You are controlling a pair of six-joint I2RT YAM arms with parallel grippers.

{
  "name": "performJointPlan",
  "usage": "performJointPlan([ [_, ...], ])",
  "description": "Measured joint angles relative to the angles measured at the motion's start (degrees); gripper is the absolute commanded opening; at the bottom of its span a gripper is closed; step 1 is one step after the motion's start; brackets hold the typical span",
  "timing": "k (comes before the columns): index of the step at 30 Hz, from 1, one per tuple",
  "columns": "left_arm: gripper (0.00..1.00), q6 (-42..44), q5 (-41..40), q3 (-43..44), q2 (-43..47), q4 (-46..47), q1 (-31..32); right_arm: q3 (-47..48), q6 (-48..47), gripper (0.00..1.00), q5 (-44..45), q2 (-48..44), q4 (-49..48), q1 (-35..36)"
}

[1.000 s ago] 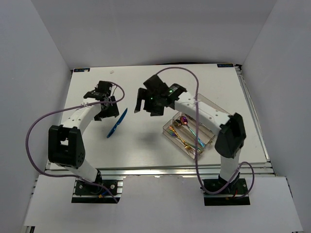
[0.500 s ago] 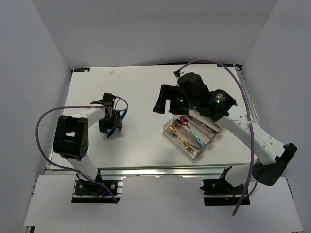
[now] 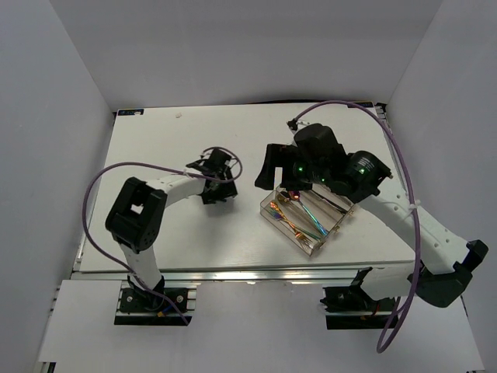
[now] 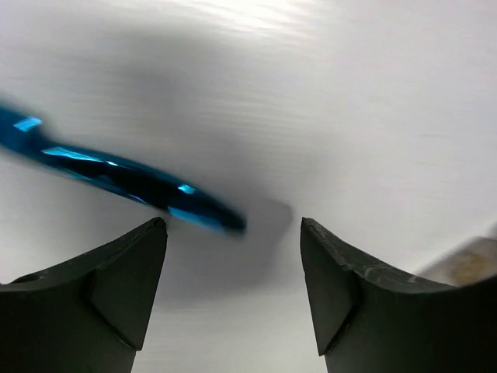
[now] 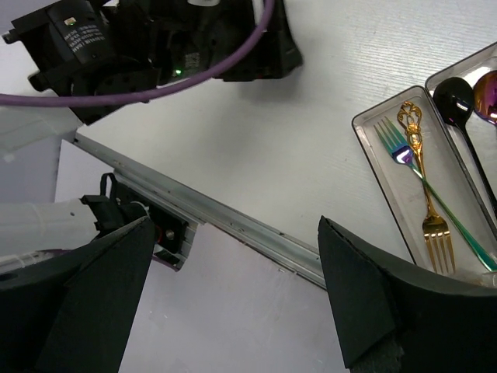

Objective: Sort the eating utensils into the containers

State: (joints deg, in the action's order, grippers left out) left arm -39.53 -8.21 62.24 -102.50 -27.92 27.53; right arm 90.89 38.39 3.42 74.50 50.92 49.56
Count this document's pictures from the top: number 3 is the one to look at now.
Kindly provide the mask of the black spoon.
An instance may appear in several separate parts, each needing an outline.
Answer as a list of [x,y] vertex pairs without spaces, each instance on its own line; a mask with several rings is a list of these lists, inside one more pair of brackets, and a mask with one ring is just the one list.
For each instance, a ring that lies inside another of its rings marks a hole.
[[305,214],[304,210],[296,203],[290,199],[289,194],[284,191],[278,194],[277,200],[287,206],[287,209],[292,210],[292,212],[298,216],[301,220],[306,221],[310,226],[312,226],[316,232],[318,232],[321,237],[324,237],[312,224],[311,219]]

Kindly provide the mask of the black knife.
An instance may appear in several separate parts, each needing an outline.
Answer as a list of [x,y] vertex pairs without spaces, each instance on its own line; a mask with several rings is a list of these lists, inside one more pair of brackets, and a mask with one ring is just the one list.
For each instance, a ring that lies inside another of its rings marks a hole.
[[338,198],[337,196],[334,196],[329,193],[328,194],[317,193],[317,195],[328,205],[330,205],[335,210],[337,210],[340,214],[346,214],[350,210],[350,206],[346,202]]

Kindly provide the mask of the gold fork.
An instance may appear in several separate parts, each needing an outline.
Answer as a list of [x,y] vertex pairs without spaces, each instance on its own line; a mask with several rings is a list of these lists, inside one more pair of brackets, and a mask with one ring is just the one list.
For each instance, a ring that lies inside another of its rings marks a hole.
[[295,225],[284,213],[283,211],[281,210],[280,206],[277,204],[277,202],[275,202],[274,200],[272,200],[270,203],[269,203],[269,207],[270,207],[270,212],[271,212],[271,215],[277,220],[277,221],[282,221],[283,223],[287,224],[290,229],[294,232],[294,236],[295,236],[295,239],[300,243],[300,244],[303,244],[303,245],[306,245],[306,246],[310,246],[311,245],[311,239],[310,239],[310,235],[309,233]]

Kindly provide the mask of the iridescent purple spoon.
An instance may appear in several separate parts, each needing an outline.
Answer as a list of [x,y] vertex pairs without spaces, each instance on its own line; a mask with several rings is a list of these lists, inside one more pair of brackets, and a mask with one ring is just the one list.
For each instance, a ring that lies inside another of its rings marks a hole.
[[288,192],[290,199],[293,202],[296,202],[305,212],[305,214],[311,219],[312,224],[316,227],[316,229],[323,235],[327,236],[328,231],[325,227],[319,222],[319,220],[311,213],[311,211],[304,205],[301,200],[301,195],[299,191],[289,191]]

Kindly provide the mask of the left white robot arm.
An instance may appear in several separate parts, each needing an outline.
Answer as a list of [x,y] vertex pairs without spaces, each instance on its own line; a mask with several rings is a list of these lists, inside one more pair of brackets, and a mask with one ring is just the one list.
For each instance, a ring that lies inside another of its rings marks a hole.
[[179,172],[154,180],[131,177],[125,181],[105,221],[105,228],[123,251],[128,282],[148,310],[164,301],[165,280],[158,269],[153,245],[167,207],[192,196],[203,204],[235,197],[230,163],[235,156],[223,148],[208,148],[200,159]]

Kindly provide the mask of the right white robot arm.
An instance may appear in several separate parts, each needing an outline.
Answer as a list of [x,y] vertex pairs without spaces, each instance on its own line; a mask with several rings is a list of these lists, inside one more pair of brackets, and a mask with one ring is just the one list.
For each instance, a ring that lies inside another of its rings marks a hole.
[[331,128],[310,124],[290,145],[269,144],[255,186],[271,190],[282,169],[282,188],[310,190],[321,185],[370,212],[415,253],[415,262],[397,268],[360,270],[350,285],[351,302],[370,309],[383,298],[417,295],[446,308],[466,290],[488,253],[479,239],[467,241],[418,205],[391,169],[367,151],[348,153]]

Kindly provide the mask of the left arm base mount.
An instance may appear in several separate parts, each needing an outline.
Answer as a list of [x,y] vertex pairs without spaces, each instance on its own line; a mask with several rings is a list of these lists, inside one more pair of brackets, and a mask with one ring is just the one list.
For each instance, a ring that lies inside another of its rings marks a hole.
[[[192,286],[164,288],[168,297],[187,322],[196,307],[196,289]],[[165,299],[134,289],[127,282],[121,284],[114,316],[116,326],[186,326],[182,316]]]

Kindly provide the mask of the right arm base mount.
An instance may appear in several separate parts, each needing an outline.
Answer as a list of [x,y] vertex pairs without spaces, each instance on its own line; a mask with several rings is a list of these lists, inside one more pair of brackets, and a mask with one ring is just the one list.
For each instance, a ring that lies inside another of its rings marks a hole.
[[327,330],[383,329],[394,310],[395,300],[364,300],[348,287],[325,287],[324,306]]

